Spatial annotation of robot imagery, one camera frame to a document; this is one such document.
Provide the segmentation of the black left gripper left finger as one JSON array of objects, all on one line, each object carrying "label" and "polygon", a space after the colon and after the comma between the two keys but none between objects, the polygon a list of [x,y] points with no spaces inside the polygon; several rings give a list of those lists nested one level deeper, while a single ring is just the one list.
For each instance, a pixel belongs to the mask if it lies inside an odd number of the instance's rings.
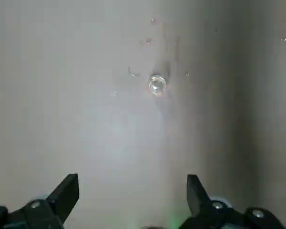
[{"label": "black left gripper left finger", "polygon": [[62,229],[79,196],[78,174],[68,174],[46,198],[13,212],[0,206],[0,229]]}]

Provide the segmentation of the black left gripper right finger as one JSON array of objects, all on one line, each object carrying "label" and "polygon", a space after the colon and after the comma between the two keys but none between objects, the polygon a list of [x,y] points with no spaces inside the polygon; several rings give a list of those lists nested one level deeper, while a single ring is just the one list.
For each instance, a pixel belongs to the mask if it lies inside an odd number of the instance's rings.
[{"label": "black left gripper right finger", "polygon": [[269,210],[249,207],[241,213],[223,200],[210,199],[197,175],[187,175],[186,197],[191,215],[179,229],[284,229]]}]

